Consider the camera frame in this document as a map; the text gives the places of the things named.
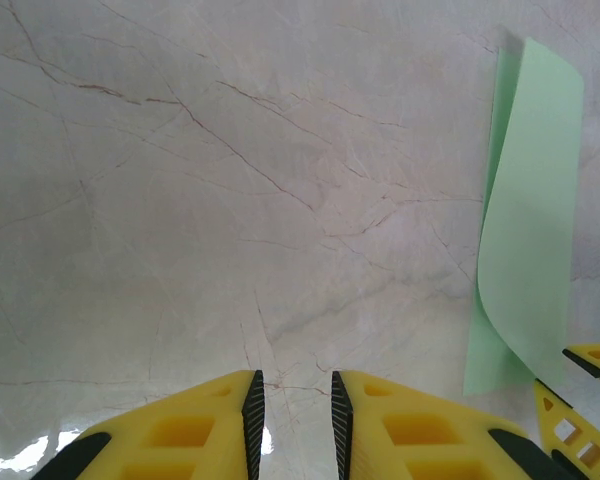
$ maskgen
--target rectangular hole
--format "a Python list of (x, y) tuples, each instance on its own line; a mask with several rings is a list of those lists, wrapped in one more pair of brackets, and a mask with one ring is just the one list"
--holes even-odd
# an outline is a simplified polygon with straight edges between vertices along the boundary
[(389, 415), (383, 422), (394, 445), (460, 443), (449, 423), (436, 415)]
[(600, 447), (593, 442), (589, 442), (578, 452), (578, 458), (587, 467), (593, 468), (600, 461)]
[(413, 480), (492, 480), (478, 461), (410, 461), (407, 469)]
[(128, 465), (120, 480), (189, 480), (194, 465)]
[(163, 419), (151, 431), (149, 447), (203, 447), (213, 428), (213, 417)]
[(560, 423), (558, 423), (558, 425), (556, 425), (554, 433), (556, 434), (556, 437), (564, 442), (565, 445), (573, 445), (573, 442), (578, 439), (582, 433), (582, 430), (564, 418)]

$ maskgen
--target curled paper sheet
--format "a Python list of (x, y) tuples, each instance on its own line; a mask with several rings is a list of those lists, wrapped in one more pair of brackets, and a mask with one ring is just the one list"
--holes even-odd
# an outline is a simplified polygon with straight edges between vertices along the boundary
[(500, 50), (464, 393), (562, 379), (583, 82), (528, 39)]

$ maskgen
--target black rubber strip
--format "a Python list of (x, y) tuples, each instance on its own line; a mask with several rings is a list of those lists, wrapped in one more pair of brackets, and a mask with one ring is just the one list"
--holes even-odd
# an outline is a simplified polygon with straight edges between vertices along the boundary
[(544, 383), (542, 380), (540, 380), (539, 378), (536, 378), (536, 382), (540, 383), (542, 386), (544, 386), (544, 388), (546, 388), (547, 390), (549, 390), (551, 393), (553, 393), (556, 397), (558, 397), (558, 399), (564, 403), (567, 407), (569, 407), (571, 410), (573, 410), (573, 405), (571, 405), (569, 402), (567, 402), (564, 398), (562, 398), (560, 395), (558, 395), (556, 392), (554, 392), (553, 390), (551, 390), (549, 388), (549, 385), (547, 385), (546, 383)]
[(551, 458), (560, 464), (576, 480), (589, 480), (589, 478), (576, 467), (571, 460), (564, 456), (560, 450), (551, 450)]
[(353, 438), (353, 406), (340, 372), (331, 375), (331, 423), (336, 443), (339, 480), (349, 480), (351, 440)]
[(32, 480), (76, 480), (111, 440), (105, 432), (71, 442), (53, 457)]
[(499, 428), (489, 430), (489, 435), (531, 480), (579, 480), (528, 438)]
[(569, 360), (571, 360), (573, 363), (578, 365), (580, 368), (582, 368), (585, 372), (587, 372), (593, 378), (600, 378), (600, 368), (596, 367), (593, 363), (588, 362), (587, 360), (582, 358), (580, 355), (576, 355), (568, 348), (565, 348), (562, 351), (562, 354), (565, 357), (567, 357)]
[(242, 404), (244, 448), (247, 456), (247, 478), (258, 480), (260, 476), (260, 449), (264, 427), (264, 383), (262, 370), (256, 370)]

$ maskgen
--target white marble surface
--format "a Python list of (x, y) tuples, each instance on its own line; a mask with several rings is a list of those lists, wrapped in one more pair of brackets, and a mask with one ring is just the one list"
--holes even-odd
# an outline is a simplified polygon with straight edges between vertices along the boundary
[(585, 79), (600, 341), (600, 0), (0, 0), (0, 478), (243, 368), (262, 478), (336, 478), (333, 368), (533, 428), (529, 387), (461, 394), (507, 32)]

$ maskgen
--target green paper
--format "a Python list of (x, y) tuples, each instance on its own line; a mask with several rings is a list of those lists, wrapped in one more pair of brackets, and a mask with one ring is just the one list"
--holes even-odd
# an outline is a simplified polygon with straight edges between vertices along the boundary
[(465, 394), (562, 378), (582, 98), (542, 45), (500, 51)]

